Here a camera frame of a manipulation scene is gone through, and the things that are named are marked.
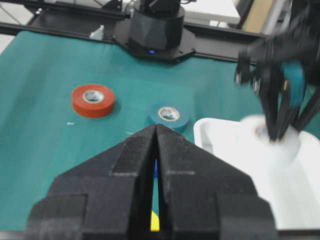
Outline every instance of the blue object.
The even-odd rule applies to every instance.
[[[150,55],[154,55],[154,54],[156,53],[156,51],[153,50],[153,49],[150,49],[148,53],[149,53]]]
[[[157,160],[155,160],[155,166],[154,166],[154,178],[157,179],[158,178],[158,164],[157,164]]]
[[[282,64],[285,79],[290,84],[289,107],[295,108],[302,104],[305,91],[305,74],[300,61],[286,62]]]
[[[178,133],[183,133],[189,121],[188,112],[177,104],[162,102],[153,105],[149,110],[151,124],[163,124]]]

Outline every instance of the table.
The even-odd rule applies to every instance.
[[[0,55],[0,231],[24,230],[32,205],[55,176],[147,127],[154,103],[187,109],[183,135],[192,142],[201,118],[239,121],[262,113],[253,91],[234,85],[235,68],[198,57],[150,62],[116,45],[19,33]],[[89,83],[115,93],[109,116],[89,119],[73,111],[73,89]],[[306,130],[319,138],[319,126],[317,115]]]

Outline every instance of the white tape roll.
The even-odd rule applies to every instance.
[[[284,137],[270,141],[266,119],[262,115],[251,115],[240,122],[236,135],[239,150],[258,168],[284,167],[296,158],[301,146],[299,133],[289,127]]]

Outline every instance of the cable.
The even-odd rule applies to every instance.
[[[180,2],[180,4],[189,4],[189,3],[191,3],[191,2],[194,2],[193,0],[187,0],[187,1],[185,1],[185,2]]]
[[[125,9],[124,9],[124,14],[127,14],[129,5],[132,4],[132,3],[134,3],[134,2],[135,2],[135,0],[131,0],[130,2],[128,2],[128,3],[126,4]]]
[[[98,0],[92,0],[92,1],[94,1],[96,4],[100,5],[100,7],[103,7],[103,6],[104,6],[104,5],[103,5],[101,2],[99,2]]]

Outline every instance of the white container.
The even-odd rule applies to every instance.
[[[251,176],[272,208],[278,230],[320,229],[320,141],[292,127],[270,142],[265,117],[241,122],[203,118],[194,125],[195,144]]]

